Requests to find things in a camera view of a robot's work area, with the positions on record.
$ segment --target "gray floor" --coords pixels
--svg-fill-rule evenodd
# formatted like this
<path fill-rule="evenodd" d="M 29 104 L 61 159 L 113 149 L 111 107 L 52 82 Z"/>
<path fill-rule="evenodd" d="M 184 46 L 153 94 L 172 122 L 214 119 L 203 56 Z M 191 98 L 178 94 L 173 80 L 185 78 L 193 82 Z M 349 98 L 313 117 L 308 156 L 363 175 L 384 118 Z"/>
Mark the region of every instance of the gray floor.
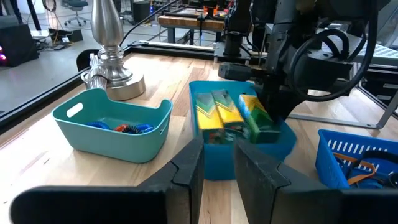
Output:
<path fill-rule="evenodd" d="M 79 13 L 79 16 L 87 19 L 91 17 L 92 0 L 88 0 L 88 2 L 89 6 Z M 127 2 L 122 2 L 122 11 L 129 9 Z M 57 1 L 57 16 L 51 13 L 37 15 L 42 30 L 49 27 L 66 28 L 63 23 L 73 17 L 74 12 L 60 5 L 60 1 Z M 30 15 L 23 14 L 22 17 L 24 22 L 28 23 L 30 29 L 35 30 Z M 132 28 L 132 25 L 128 23 L 123 26 L 125 33 Z M 18 67 L 0 67 L 0 111 L 9 111 L 72 77 L 77 72 L 77 55 L 83 50 L 98 49 L 100 47 L 93 39 L 89 22 L 83 27 L 79 27 L 77 22 L 74 21 L 67 27 L 81 29 L 83 41 L 74 43 L 67 49 L 40 52 L 39 59 L 24 63 Z M 156 21 L 152 22 L 152 26 L 140 26 L 129 35 L 124 45 L 137 40 L 153 39 L 152 41 L 165 41 L 167 32 L 163 32 L 160 37 L 156 36 L 159 34 L 159 29 L 160 27 L 156 24 Z M 177 29 L 176 39 L 183 36 L 186 32 L 187 30 Z M 202 45 L 211 46 L 215 36 L 204 34 L 202 40 Z M 199 43 L 198 34 L 195 34 L 195 43 L 197 45 Z"/>

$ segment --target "orange object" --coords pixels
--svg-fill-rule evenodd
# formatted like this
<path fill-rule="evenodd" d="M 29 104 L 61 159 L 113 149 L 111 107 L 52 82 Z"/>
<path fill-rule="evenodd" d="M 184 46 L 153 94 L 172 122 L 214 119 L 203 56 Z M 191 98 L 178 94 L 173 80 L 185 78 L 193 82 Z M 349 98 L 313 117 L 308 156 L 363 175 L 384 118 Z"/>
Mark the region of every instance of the orange object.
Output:
<path fill-rule="evenodd" d="M 203 10 L 205 11 L 205 12 L 207 12 L 207 6 L 203 6 Z M 217 14 L 217 12 L 218 12 L 218 6 L 216 6 L 215 8 L 214 8 L 214 10 L 213 10 L 213 16 L 215 16 L 216 14 Z"/>
<path fill-rule="evenodd" d="M 123 132 L 123 131 L 126 130 L 126 128 L 128 128 L 128 127 L 129 127 L 128 125 L 122 124 L 122 125 L 117 126 L 114 130 L 115 130 L 115 131 Z"/>
<path fill-rule="evenodd" d="M 355 158 L 353 158 L 353 157 L 350 157 L 350 156 L 346 156 L 346 155 L 343 155 L 343 154 L 340 154 L 340 153 L 333 153 L 333 155 L 335 156 L 335 157 L 337 157 L 337 158 L 340 158 L 340 159 L 344 159 L 344 160 L 347 160 L 347 161 L 350 161 L 350 162 L 355 162 L 355 161 L 357 161 L 357 159 L 355 159 Z M 372 177 L 372 176 L 374 176 L 375 175 L 375 173 L 376 173 L 376 168 L 374 168 L 374 165 L 373 164 L 371 164 L 370 162 L 366 162 L 366 161 L 361 161 L 361 163 L 360 163 L 362 166 L 365 166 L 365 167 L 367 167 L 367 168 L 370 168 L 371 170 L 372 170 L 372 173 L 371 174 L 361 174 L 361 175 L 357 175 L 357 176 L 355 176 L 355 177 L 352 177 L 352 178 L 350 178 L 350 179 L 348 179 L 347 180 L 347 182 L 348 182 L 348 184 L 355 184 L 355 183 L 358 183 L 359 181 L 361 181 L 361 180 L 363 180 L 363 179 L 366 179 L 366 178 L 368 178 L 368 177 Z"/>

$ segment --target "silver lamp base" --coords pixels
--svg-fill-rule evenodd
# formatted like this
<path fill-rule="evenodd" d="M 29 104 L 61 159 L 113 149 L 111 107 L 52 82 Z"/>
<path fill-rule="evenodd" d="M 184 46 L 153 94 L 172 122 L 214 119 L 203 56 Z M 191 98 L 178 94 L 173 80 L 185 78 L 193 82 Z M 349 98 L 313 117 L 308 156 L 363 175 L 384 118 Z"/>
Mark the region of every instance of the silver lamp base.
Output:
<path fill-rule="evenodd" d="M 128 100 L 145 92 L 145 81 L 142 74 L 134 74 L 128 80 L 111 82 L 106 87 L 106 92 L 111 100 Z"/>

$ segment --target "blue mesh basket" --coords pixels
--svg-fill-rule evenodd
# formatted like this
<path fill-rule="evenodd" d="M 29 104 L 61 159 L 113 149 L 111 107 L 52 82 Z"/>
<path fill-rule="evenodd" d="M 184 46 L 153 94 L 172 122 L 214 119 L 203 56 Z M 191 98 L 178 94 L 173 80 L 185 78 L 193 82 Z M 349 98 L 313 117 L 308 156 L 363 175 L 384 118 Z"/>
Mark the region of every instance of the blue mesh basket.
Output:
<path fill-rule="evenodd" d="M 337 152 L 356 159 L 362 158 L 364 152 L 377 150 L 398 154 L 398 142 L 385 139 L 346 134 L 336 131 L 319 130 L 319 145 L 317 161 L 315 166 L 318 171 L 320 181 L 333 189 L 350 188 L 340 165 L 337 163 L 333 153 Z M 376 168 L 377 175 L 388 176 L 398 171 L 398 165 L 384 159 L 364 159 L 372 163 Z M 350 166 L 351 162 L 343 160 L 343 164 Z M 369 174 L 371 169 L 359 165 L 353 169 L 352 176 L 359 174 Z"/>

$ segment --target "yellow box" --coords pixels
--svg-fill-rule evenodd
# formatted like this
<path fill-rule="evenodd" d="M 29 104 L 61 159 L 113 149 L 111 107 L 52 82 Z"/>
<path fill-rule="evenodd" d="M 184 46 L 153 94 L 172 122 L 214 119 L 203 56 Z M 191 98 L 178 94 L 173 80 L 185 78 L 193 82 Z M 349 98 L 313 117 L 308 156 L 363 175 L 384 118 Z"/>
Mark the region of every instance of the yellow box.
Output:
<path fill-rule="evenodd" d="M 216 109 L 211 93 L 197 93 L 196 113 L 198 128 L 207 144 L 222 144 L 224 139 L 223 123 Z"/>
<path fill-rule="evenodd" d="M 243 137 L 244 120 L 235 106 L 231 96 L 226 90 L 213 90 L 217 111 L 225 129 L 226 144 L 234 141 L 236 137 Z"/>

